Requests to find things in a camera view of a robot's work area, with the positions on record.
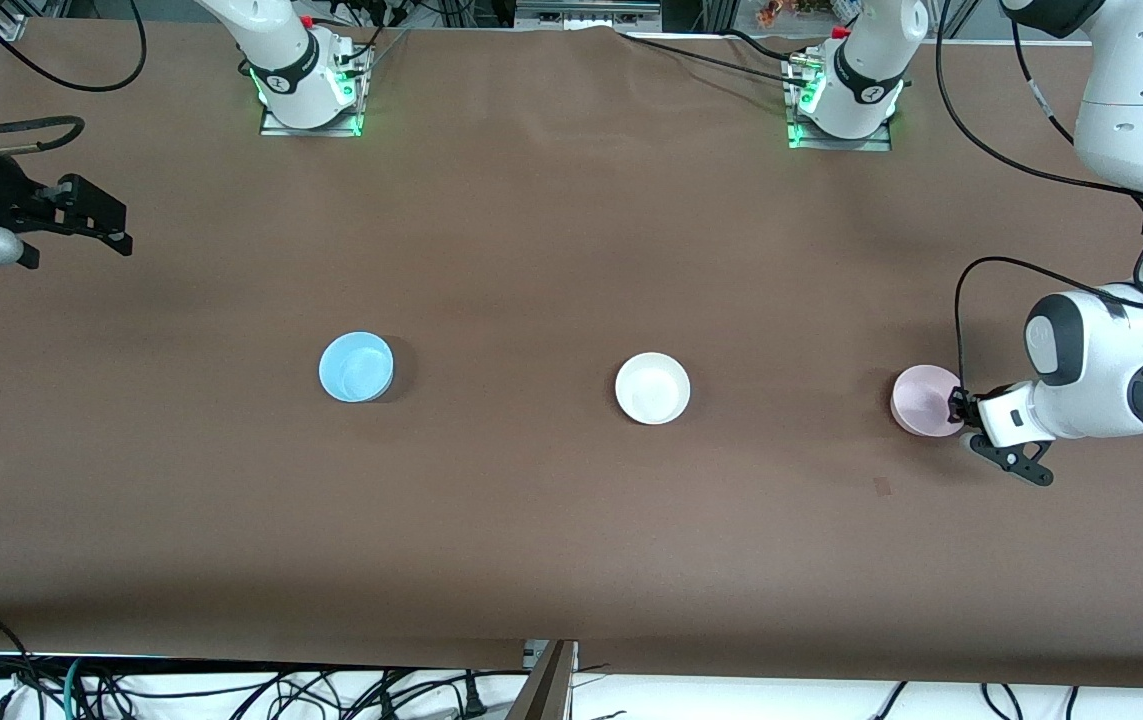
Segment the brown paper table cover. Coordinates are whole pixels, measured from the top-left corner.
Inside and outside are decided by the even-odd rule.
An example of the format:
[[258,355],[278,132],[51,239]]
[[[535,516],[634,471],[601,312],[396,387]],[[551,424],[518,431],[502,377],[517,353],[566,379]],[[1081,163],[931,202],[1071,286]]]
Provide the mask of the brown paper table cover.
[[[952,127],[932,50],[888,152],[789,147],[766,79],[609,29],[408,33],[355,138],[264,137],[216,24],[155,23],[113,94],[0,50],[22,159],[123,201],[135,251],[0,269],[0,619],[33,651],[615,673],[1143,685],[1143,435],[1037,488],[897,427],[956,363],[964,266],[1087,283],[1121,197]],[[379,334],[363,403],[318,379]],[[676,357],[680,418],[620,410]]]

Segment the aluminium frame post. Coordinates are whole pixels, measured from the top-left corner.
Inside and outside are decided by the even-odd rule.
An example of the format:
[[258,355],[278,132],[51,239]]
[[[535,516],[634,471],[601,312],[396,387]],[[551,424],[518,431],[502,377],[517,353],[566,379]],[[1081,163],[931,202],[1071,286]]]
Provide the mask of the aluminium frame post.
[[504,720],[570,720],[572,679],[577,671],[580,643],[538,641],[535,664]]

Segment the white bowl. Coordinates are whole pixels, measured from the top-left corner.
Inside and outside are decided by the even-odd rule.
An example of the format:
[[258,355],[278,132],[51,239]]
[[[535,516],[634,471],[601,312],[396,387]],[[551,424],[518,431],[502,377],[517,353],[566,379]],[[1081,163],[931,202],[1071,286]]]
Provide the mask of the white bowl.
[[680,418],[693,395],[693,383],[676,357],[661,352],[631,355],[615,378],[620,410],[644,425],[663,425]]

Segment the light blue bowl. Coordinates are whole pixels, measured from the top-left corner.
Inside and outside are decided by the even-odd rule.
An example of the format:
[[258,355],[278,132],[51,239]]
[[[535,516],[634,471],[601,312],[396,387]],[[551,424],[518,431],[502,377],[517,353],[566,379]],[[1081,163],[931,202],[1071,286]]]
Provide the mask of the light blue bowl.
[[318,379],[323,391],[346,403],[370,402],[384,395],[395,375],[395,357],[387,341],[370,331],[351,331],[323,347]]

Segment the pink bowl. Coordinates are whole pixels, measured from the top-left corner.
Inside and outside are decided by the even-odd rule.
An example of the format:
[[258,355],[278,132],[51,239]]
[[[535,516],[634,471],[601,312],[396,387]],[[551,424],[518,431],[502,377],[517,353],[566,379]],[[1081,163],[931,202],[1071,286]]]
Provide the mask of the pink bowl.
[[950,398],[961,383],[956,374],[936,365],[909,366],[892,386],[892,418],[905,432],[928,438],[956,435],[964,423],[956,419]]

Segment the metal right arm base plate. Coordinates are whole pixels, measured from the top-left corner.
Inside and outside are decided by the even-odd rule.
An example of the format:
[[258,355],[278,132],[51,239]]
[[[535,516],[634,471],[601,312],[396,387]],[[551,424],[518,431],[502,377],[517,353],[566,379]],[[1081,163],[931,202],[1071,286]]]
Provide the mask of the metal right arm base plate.
[[310,110],[309,119],[320,117],[321,110],[334,110],[327,122],[314,127],[299,128],[283,123],[266,105],[264,93],[257,90],[257,99],[264,105],[259,119],[259,135],[296,136],[323,138],[355,138],[363,133],[367,96],[373,74],[373,53],[367,50],[347,61],[339,69],[318,70],[307,78],[310,90],[303,95],[314,102],[320,110]]

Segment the grey metal box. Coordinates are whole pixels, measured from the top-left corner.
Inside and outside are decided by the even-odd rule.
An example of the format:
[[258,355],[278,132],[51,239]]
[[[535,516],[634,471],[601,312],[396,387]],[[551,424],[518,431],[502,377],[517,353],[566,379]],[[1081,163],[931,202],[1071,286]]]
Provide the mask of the grey metal box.
[[515,0],[515,29],[617,29],[621,32],[663,31],[661,0]]

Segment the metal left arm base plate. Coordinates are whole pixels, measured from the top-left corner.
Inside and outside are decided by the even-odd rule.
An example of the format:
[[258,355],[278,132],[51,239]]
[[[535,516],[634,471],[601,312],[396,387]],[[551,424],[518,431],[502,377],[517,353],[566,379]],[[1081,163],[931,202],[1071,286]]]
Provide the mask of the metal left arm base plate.
[[780,69],[789,79],[801,79],[804,85],[783,85],[786,109],[788,141],[791,149],[836,150],[858,152],[888,152],[892,150],[890,115],[887,115],[872,135],[863,138],[842,138],[824,131],[810,114],[824,91],[821,59],[800,53],[782,59]]

